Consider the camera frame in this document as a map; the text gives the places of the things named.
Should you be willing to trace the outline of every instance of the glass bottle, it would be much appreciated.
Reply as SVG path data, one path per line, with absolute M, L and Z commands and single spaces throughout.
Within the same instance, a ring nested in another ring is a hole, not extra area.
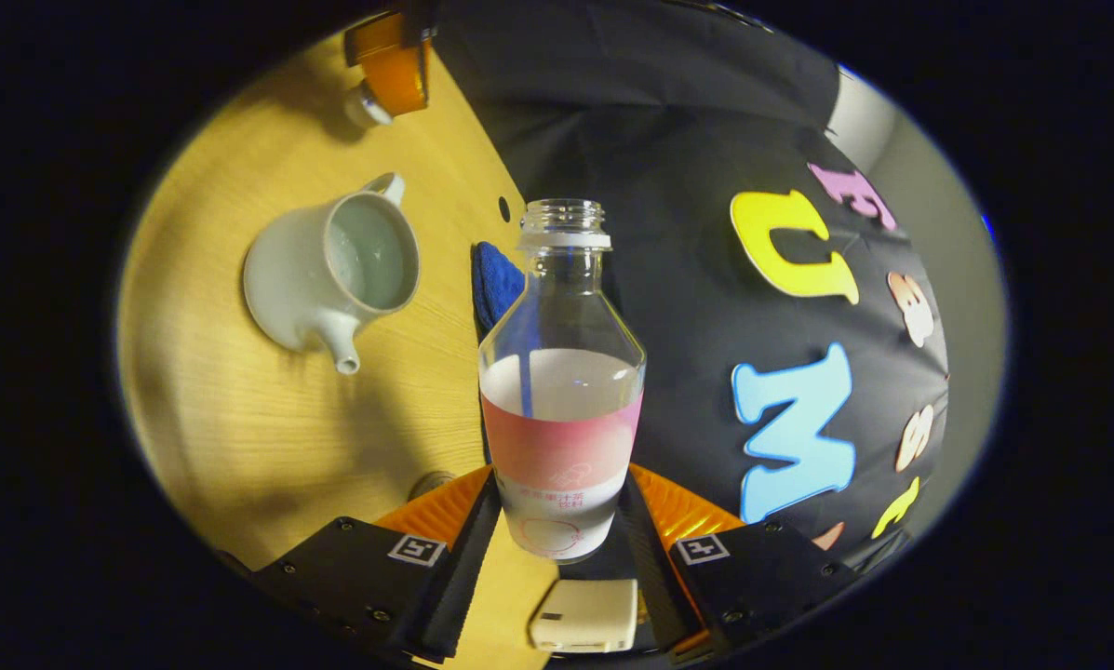
M 603 544 L 627 476 L 647 356 L 603 293 L 603 207 L 524 213 L 526 285 L 479 348 L 483 420 L 511 537 L 574 563 Z

